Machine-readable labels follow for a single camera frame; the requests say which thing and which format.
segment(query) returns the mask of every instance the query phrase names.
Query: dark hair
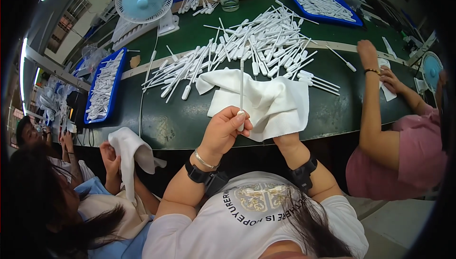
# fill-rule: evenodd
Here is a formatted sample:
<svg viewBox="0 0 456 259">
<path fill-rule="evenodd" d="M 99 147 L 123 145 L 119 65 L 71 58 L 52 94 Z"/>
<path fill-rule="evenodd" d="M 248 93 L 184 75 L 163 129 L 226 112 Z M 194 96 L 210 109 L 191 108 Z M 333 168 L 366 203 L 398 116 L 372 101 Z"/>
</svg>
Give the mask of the dark hair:
<svg viewBox="0 0 456 259">
<path fill-rule="evenodd" d="M 112 233 L 121 222 L 125 209 L 118 205 L 85 222 L 67 224 L 54 233 L 47 229 L 48 224 L 60 225 L 68 219 L 67 204 L 57 174 L 71 175 L 62 168 L 53 165 L 46 156 L 44 143 L 24 145 L 13 153 L 10 170 L 13 187 L 17 197 L 17 212 L 26 221 L 31 234 L 43 246 L 58 255 L 76 257 L 88 249 L 99 248 L 122 238 Z M 79 194 L 84 200 L 89 190 Z"/>
<path fill-rule="evenodd" d="M 328 225 L 328 215 L 323 206 L 319 213 L 308 196 L 297 190 L 299 196 L 293 197 L 292 189 L 288 189 L 288 197 L 284 202 L 284 210 L 290 211 L 288 217 L 293 229 L 305 246 L 305 251 L 320 257 L 353 257 L 348 246 L 335 237 Z"/>
<path fill-rule="evenodd" d="M 24 131 L 24 128 L 26 125 L 30 124 L 30 117 L 28 115 L 24 116 L 18 123 L 16 127 L 16 143 L 17 146 L 21 147 L 23 146 L 26 142 L 24 138 L 22 137 L 22 132 Z"/>
</svg>

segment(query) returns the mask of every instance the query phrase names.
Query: light blue shirt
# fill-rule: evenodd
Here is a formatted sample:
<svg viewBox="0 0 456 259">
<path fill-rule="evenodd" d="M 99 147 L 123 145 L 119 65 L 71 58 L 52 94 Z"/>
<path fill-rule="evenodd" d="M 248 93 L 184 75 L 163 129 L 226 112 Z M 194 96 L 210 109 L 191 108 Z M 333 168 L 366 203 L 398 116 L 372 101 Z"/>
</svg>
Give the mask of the light blue shirt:
<svg viewBox="0 0 456 259">
<path fill-rule="evenodd" d="M 82 193 L 88 188 L 90 188 L 89 195 L 111 195 L 98 177 L 83 182 L 74 188 L 74 190 Z M 80 214 L 84 220 L 87 220 L 81 212 Z M 151 222 L 148 222 L 135 238 L 112 242 L 103 247 L 88 250 L 88 257 L 90 259 L 140 259 L 153 218 L 154 216 L 151 216 Z"/>
</svg>

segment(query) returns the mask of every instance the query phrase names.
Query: silver bracelet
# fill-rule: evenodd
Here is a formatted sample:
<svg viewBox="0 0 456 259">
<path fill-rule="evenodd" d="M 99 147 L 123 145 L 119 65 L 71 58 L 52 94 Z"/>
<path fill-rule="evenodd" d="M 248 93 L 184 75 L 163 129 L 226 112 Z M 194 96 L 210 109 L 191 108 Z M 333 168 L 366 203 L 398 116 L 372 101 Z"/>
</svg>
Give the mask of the silver bracelet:
<svg viewBox="0 0 456 259">
<path fill-rule="evenodd" d="M 206 162 L 204 162 L 204 160 L 203 160 L 203 159 L 200 157 L 200 155 L 198 154 L 197 149 L 198 149 L 198 148 L 195 149 L 195 158 L 196 158 L 202 165 L 205 165 L 205 166 L 207 166 L 207 167 L 209 167 L 209 168 L 211 168 L 211 169 L 217 169 L 217 168 L 220 166 L 220 162 L 218 163 L 217 166 L 209 165 L 209 164 L 207 164 Z"/>
</svg>

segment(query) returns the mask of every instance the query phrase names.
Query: pink shirt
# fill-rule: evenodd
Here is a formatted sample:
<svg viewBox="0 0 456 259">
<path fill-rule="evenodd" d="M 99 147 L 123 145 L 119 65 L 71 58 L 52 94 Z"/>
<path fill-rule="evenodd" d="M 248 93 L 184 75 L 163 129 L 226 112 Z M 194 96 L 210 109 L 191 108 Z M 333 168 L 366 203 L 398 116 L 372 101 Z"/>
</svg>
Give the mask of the pink shirt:
<svg viewBox="0 0 456 259">
<path fill-rule="evenodd" d="M 439 111 L 427 105 L 424 115 L 407 115 L 396 121 L 392 130 L 400 132 L 399 171 L 375 163 L 357 147 L 345 170 L 353 197 L 416 198 L 442 180 L 447 155 L 442 151 Z"/>
</svg>

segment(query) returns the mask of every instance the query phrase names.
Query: green workbench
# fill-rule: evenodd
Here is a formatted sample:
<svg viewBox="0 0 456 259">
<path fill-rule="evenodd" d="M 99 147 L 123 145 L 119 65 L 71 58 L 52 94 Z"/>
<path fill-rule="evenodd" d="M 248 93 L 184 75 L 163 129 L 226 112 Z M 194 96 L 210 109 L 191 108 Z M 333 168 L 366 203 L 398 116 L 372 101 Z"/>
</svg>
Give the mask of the green workbench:
<svg viewBox="0 0 456 259">
<path fill-rule="evenodd" d="M 197 45 L 203 46 L 208 39 L 214 38 L 216 30 L 203 27 L 203 24 L 218 26 L 221 17 L 225 27 L 236 25 L 248 18 L 252 20 L 259 13 L 265 11 L 270 5 L 276 6 L 275 0 L 242 0 L 239 10 L 226 13 L 221 7 L 217 7 L 212 15 L 192 16 L 192 11 L 179 15 L 180 30 L 160 37 L 157 42 L 156 59 L 169 56 L 166 45 L 169 45 L 174 53 L 194 49 Z M 293 11 L 300 13 L 299 8 L 292 0 L 281 0 Z M 349 28 L 339 25 L 320 23 L 316 25 L 304 22 L 301 33 L 315 40 L 342 42 L 356 45 L 361 39 L 369 39 L 375 47 L 386 52 L 382 36 L 390 42 L 393 50 L 399 58 L 406 58 L 402 52 L 401 35 L 391 27 L 381 28 L 373 23 L 365 21 L 366 29 L 361 27 Z M 144 34 L 127 45 L 129 49 L 141 52 L 127 53 L 128 60 L 140 54 L 141 64 L 149 62 L 156 41 L 156 30 Z M 364 91 L 364 73 L 358 54 L 355 52 L 339 51 L 340 55 L 353 64 L 358 71 L 353 73 L 344 62 L 329 50 L 319 49 L 315 60 L 306 66 L 306 70 L 316 76 L 333 82 L 341 87 L 340 97 L 327 93 L 317 88 L 309 88 L 310 112 L 309 121 L 304 131 L 300 133 L 301 140 L 309 140 L 320 137 L 333 136 L 360 129 L 362 96 Z M 229 66 L 238 68 L 239 62 L 224 63 L 219 69 Z M 391 69 L 397 77 L 407 86 L 414 88 L 413 76 L 416 71 L 398 62 L 391 62 Z M 124 71 L 129 70 L 127 62 Z M 251 61 L 245 63 L 245 72 L 252 74 Z M 96 131 L 95 143 L 99 144 L 107 139 L 110 132 L 120 127 L 127 126 L 138 133 L 138 121 L 141 102 L 141 87 L 145 73 L 134 75 L 122 80 L 117 92 L 117 99 L 113 115 L 101 124 L 93 124 L 89 127 Z M 259 81 L 267 81 L 268 78 L 260 75 Z M 207 116 L 215 89 L 198 95 L 193 87 L 188 99 L 181 100 L 185 84 L 176 88 L 170 102 L 160 98 L 159 87 L 151 88 L 144 94 L 142 108 L 142 133 L 141 137 L 148 142 L 153 149 L 194 149 L 200 144 L 205 128 L 210 120 Z M 380 93 L 382 123 L 394 122 L 404 115 L 411 114 L 405 100 L 398 96 L 390 102 L 385 101 L 383 93 Z M 238 137 L 235 146 L 253 146 L 271 144 L 272 140 L 263 143 L 254 142 L 245 137 Z"/>
</svg>

